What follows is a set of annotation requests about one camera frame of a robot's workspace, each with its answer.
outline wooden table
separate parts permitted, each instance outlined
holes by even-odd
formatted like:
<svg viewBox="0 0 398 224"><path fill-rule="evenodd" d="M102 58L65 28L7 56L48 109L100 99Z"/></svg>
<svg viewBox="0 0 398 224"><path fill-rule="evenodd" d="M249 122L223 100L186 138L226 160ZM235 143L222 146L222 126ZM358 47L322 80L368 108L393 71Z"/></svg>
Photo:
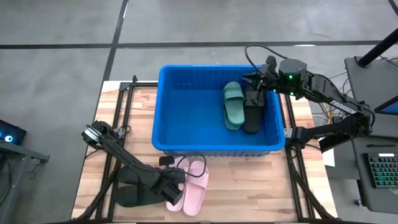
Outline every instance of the wooden table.
<svg viewBox="0 0 398 224"><path fill-rule="evenodd" d="M118 88L119 82L104 82L96 112L97 120L112 124ZM135 88L129 117L132 131L127 135L125 145L129 152L152 166L158 166L159 157L164 155L151 144L156 91L157 89L153 87ZM314 126L308 101L292 99L292 102L297 126ZM284 108L284 114L285 118L288 118L286 108ZM86 159L72 218L82 214L98 193L105 157L105 152L101 151ZM306 147L303 150L303 158L311 191L328 212L336 216L321 152L318 149ZM124 208L116 204L114 221L276 222L297 220L284 149L271 152L265 157L208 157L207 160L210 179L197 216L189 217L182 211L169 212L165 203L136 208ZM300 198L303 211L307 214L302 192L300 192ZM104 213L108 211L108 201L105 201Z"/></svg>

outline gray floor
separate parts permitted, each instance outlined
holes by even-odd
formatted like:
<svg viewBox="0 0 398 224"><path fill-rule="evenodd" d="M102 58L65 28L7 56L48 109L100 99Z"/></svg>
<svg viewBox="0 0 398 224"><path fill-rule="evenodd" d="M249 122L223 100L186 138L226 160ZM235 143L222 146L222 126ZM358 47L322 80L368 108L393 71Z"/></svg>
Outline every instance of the gray floor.
<svg viewBox="0 0 398 224"><path fill-rule="evenodd" d="M123 0L0 0L0 45L110 44ZM130 0L120 43L381 40L396 28L387 0ZM328 77L372 46L273 47ZM261 63L269 54L249 51ZM26 177L13 223L68 220L109 49L0 50L0 119L28 131L24 145L51 154ZM384 56L398 55L398 47ZM156 80L166 64L247 64L242 47L117 49L110 80ZM341 87L342 75L333 81ZM312 104L314 113L321 112ZM394 223L356 207L356 183L330 179L344 220Z"/></svg>

